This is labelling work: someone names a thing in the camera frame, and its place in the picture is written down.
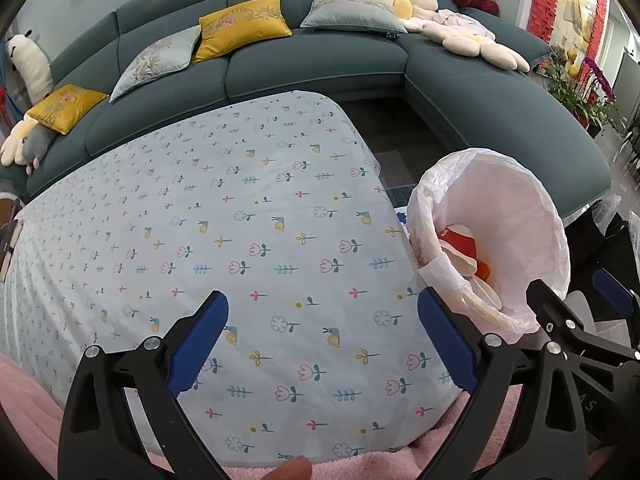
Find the person left hand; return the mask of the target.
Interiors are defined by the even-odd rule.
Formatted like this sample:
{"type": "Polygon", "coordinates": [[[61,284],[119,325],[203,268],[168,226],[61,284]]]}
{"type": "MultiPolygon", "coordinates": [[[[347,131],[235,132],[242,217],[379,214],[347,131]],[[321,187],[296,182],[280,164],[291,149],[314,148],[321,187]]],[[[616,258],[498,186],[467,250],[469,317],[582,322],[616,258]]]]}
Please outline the person left hand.
{"type": "Polygon", "coordinates": [[[304,456],[297,456],[269,471],[262,480],[310,480],[311,476],[312,463],[304,456]]]}

